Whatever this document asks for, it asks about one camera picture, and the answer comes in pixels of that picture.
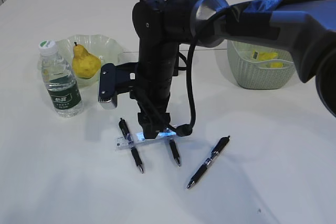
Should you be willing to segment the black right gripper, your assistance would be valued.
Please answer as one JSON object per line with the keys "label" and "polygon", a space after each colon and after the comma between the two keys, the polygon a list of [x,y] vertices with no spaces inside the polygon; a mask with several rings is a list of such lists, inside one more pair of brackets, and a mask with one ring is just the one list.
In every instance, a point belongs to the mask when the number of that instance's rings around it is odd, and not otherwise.
{"label": "black right gripper", "polygon": [[142,127],[145,139],[155,139],[159,132],[172,129],[171,117],[166,111],[170,94],[163,99],[150,99],[146,91],[138,87],[132,87],[129,93],[130,98],[136,100],[140,108],[138,123]]}

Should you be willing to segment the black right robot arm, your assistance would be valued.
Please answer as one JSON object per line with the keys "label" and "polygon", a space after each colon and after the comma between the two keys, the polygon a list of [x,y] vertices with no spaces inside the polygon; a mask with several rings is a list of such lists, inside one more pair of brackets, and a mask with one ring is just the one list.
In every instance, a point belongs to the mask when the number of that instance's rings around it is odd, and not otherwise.
{"label": "black right robot arm", "polygon": [[289,52],[299,79],[316,80],[324,106],[335,114],[335,1],[253,0],[229,5],[225,0],[141,0],[132,11],[139,37],[134,97],[146,138],[170,126],[166,112],[179,46],[188,44],[187,95],[191,120],[174,129],[192,133],[196,120],[192,60],[196,46],[213,48],[223,40]]}

